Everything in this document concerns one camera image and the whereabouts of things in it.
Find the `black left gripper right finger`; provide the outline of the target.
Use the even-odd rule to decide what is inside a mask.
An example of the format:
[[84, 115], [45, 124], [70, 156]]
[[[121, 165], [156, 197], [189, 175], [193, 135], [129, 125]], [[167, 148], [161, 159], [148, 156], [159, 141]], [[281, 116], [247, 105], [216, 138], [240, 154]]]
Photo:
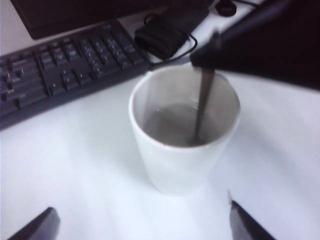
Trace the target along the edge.
[[233, 240], [275, 240], [242, 206], [237, 203], [227, 190], [230, 205], [229, 224]]

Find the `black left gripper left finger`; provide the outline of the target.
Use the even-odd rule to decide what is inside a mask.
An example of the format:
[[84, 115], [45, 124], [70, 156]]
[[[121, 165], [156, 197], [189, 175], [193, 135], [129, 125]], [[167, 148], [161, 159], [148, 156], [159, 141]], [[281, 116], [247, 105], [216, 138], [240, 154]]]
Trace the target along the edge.
[[23, 228], [13, 234], [10, 240], [56, 240], [60, 217], [54, 207], [48, 207]]

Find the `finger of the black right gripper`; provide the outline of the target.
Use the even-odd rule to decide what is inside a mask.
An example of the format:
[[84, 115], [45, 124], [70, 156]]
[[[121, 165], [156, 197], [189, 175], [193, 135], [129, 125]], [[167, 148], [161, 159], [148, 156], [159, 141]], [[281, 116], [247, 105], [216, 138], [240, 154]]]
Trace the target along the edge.
[[320, 3], [266, 0], [190, 56], [193, 66], [320, 88]]

